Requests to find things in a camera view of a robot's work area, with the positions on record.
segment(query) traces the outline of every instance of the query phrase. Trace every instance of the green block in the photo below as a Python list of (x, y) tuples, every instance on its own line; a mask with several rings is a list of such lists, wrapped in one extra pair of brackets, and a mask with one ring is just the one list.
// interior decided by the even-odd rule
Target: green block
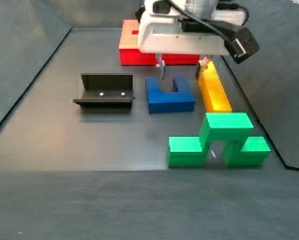
[(209, 112), (199, 132), (202, 146), (213, 141), (245, 142), (252, 131), (253, 123), (245, 112)]
[(260, 166), (270, 154), (270, 147), (264, 137), (249, 137), (245, 144), (229, 142), (223, 150), (227, 166)]
[(202, 158), (202, 146), (198, 137), (170, 137), (170, 158)]
[(206, 118), (213, 129), (253, 128), (249, 115), (245, 112), (215, 113), (207, 112)]
[(266, 157), (238, 157), (235, 159), (225, 159), (227, 167), (260, 167)]
[(170, 168), (201, 168), (205, 165), (202, 157), (170, 157)]

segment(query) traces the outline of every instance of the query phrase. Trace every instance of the black bracket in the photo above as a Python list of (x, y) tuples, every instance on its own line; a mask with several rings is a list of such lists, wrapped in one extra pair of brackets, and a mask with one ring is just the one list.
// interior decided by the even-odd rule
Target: black bracket
[(74, 102), (82, 107), (130, 107), (134, 100), (133, 75), (82, 74), (85, 94)]

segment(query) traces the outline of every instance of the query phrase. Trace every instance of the gray floor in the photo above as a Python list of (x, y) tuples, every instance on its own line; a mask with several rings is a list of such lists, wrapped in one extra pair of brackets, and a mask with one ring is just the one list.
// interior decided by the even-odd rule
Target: gray floor
[[(195, 112), (149, 114), (158, 70), (119, 65), (119, 34), (71, 32), (0, 129), (0, 239), (299, 239), (299, 172), (274, 152), (261, 168), (227, 169), (218, 142), (203, 169), (167, 170), (169, 136), (197, 135), (205, 115), (194, 67), (169, 67), (163, 85), (189, 76)], [(215, 64), (234, 110), (265, 135)], [(111, 72), (134, 75), (131, 113), (82, 112), (80, 73)]]

